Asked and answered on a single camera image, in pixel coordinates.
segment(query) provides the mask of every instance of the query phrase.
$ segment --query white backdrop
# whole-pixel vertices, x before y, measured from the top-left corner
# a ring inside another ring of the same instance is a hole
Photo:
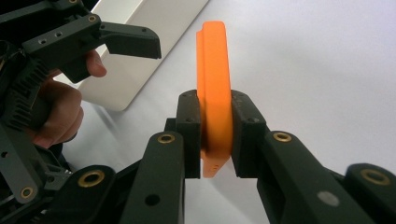
[[[224,21],[231,82],[271,130],[297,135],[326,167],[370,162],[396,173],[396,2],[212,0],[130,106],[84,103],[64,154],[75,168],[116,171],[142,158],[149,138],[196,89],[195,33]],[[256,180],[229,161],[213,179],[187,181],[186,223],[266,223]]]

